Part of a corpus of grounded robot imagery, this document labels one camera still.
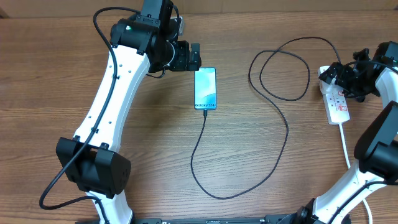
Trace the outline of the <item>blue screen smartphone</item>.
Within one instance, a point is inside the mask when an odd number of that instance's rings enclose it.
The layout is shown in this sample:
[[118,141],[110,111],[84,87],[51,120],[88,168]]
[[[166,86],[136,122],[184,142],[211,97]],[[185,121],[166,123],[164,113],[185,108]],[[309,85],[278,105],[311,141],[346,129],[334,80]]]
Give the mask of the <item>blue screen smartphone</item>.
[[202,67],[195,71],[194,107],[196,110],[216,109],[216,68]]

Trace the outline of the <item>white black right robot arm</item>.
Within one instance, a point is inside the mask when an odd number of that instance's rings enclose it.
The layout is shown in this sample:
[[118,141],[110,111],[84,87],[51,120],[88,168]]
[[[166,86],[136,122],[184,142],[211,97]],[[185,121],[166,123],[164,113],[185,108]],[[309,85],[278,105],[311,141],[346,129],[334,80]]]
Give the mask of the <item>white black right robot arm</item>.
[[350,63],[320,68],[318,78],[326,100],[372,93],[381,98],[383,110],[358,139],[354,163],[337,183],[281,223],[349,223],[349,212],[367,196],[397,185],[397,43],[379,44],[374,57],[367,48],[355,52]]

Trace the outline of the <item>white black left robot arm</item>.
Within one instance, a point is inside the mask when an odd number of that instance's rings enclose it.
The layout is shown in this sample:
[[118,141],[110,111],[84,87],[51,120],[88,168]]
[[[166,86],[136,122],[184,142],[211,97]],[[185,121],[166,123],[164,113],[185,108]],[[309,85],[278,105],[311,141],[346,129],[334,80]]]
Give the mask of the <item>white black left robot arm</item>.
[[200,46],[179,40],[183,19],[168,0],[145,1],[141,10],[121,19],[103,41],[108,64],[93,104],[71,139],[60,138],[56,153],[60,175],[85,193],[100,223],[132,223],[125,188],[131,161],[122,155],[121,136],[132,101],[144,77],[166,71],[197,71]]

